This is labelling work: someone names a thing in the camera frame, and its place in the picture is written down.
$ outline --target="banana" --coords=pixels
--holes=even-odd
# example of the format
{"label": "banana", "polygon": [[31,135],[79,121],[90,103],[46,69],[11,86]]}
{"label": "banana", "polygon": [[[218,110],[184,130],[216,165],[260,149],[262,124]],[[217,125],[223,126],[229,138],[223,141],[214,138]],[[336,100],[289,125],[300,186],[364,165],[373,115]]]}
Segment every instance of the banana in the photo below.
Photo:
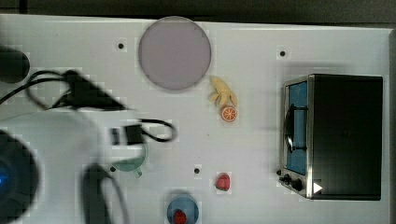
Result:
{"label": "banana", "polygon": [[221,80],[219,77],[212,77],[210,78],[210,82],[216,90],[210,96],[210,102],[216,102],[219,99],[219,106],[222,107],[226,105],[229,100],[231,100],[234,106],[238,106],[238,100],[236,99],[235,94],[223,80]]}

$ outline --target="white table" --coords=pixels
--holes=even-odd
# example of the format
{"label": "white table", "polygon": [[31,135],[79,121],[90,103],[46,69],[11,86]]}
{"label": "white table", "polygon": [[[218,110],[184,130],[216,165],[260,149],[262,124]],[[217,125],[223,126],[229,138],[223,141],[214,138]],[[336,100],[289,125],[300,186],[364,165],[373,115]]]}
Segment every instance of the white table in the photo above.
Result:
{"label": "white table", "polygon": [[[208,102],[208,76],[182,93],[159,90],[136,57],[153,21],[0,16],[0,43],[29,52],[34,72],[77,68],[142,118],[170,119],[179,131],[170,144],[149,143],[143,176],[117,178],[133,223],[165,223],[167,202],[186,190],[202,207],[200,223],[389,223],[389,30],[199,22],[212,45],[208,75],[226,80],[240,106],[225,124]],[[126,48],[118,49],[123,43]],[[279,55],[285,50],[287,55]],[[277,183],[281,141],[280,88],[312,73],[381,75],[385,80],[382,199],[380,202],[308,201]],[[5,94],[17,85],[0,84]],[[37,94],[53,102],[60,86]],[[23,94],[2,105],[0,119],[37,111]],[[194,165],[201,164],[199,178]],[[232,172],[232,193],[217,194],[217,172]],[[114,215],[117,203],[114,203]]]}

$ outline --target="purple plate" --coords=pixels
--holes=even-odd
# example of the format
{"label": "purple plate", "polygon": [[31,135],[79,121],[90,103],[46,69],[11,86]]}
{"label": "purple plate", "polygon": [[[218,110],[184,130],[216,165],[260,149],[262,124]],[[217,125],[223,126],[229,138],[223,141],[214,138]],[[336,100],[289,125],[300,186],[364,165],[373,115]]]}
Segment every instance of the purple plate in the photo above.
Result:
{"label": "purple plate", "polygon": [[171,91],[197,84],[211,60],[204,30],[182,17],[165,17],[153,23],[143,34],[138,52],[148,79]]}

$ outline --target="orange slice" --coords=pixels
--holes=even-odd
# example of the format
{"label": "orange slice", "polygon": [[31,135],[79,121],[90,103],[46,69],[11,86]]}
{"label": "orange slice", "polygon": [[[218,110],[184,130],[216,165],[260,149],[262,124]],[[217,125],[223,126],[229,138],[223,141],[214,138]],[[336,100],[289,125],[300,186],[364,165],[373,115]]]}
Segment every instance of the orange slice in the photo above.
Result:
{"label": "orange slice", "polygon": [[225,105],[220,110],[221,118],[227,122],[233,122],[236,119],[237,114],[236,109],[230,105]]}

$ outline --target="black toaster oven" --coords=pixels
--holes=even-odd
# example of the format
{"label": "black toaster oven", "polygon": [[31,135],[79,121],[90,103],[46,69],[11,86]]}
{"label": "black toaster oven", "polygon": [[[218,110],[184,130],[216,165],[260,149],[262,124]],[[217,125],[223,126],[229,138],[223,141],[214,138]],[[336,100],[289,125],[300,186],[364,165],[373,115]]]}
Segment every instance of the black toaster oven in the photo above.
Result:
{"label": "black toaster oven", "polygon": [[308,199],[380,200],[382,77],[309,75],[283,100],[280,183]]}

